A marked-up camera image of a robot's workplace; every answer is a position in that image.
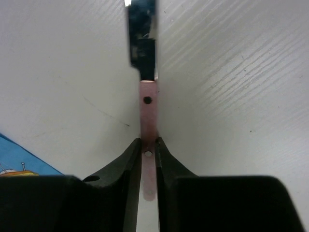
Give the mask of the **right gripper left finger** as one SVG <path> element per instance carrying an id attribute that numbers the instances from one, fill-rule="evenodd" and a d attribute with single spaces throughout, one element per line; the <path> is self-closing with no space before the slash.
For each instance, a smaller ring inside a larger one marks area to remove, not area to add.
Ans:
<path id="1" fill-rule="evenodd" d="M 85 179 L 3 176 L 3 232 L 133 232 L 137 225 L 141 140 Z"/>

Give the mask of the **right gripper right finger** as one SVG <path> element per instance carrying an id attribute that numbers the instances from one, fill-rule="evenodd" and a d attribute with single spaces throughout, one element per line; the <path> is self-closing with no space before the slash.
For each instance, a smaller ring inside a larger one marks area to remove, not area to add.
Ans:
<path id="1" fill-rule="evenodd" d="M 198 176 L 155 143 L 162 232 L 302 232 L 282 182 L 272 176 Z"/>

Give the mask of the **blue space-print cloth placemat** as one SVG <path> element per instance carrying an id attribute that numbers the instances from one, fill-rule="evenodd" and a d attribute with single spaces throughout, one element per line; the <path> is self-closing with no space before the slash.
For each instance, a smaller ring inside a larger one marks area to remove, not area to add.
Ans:
<path id="1" fill-rule="evenodd" d="M 62 173 L 4 135 L 0 136 L 0 175 L 38 176 Z"/>

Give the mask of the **pink-handled metal knife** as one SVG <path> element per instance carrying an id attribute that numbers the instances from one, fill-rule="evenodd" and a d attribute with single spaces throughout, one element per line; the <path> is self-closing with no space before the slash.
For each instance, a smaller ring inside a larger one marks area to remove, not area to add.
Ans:
<path id="1" fill-rule="evenodd" d="M 156 196 L 155 141 L 157 131 L 158 15 L 155 0 L 125 1 L 130 63 L 140 74 L 140 138 L 143 197 L 153 201 Z"/>

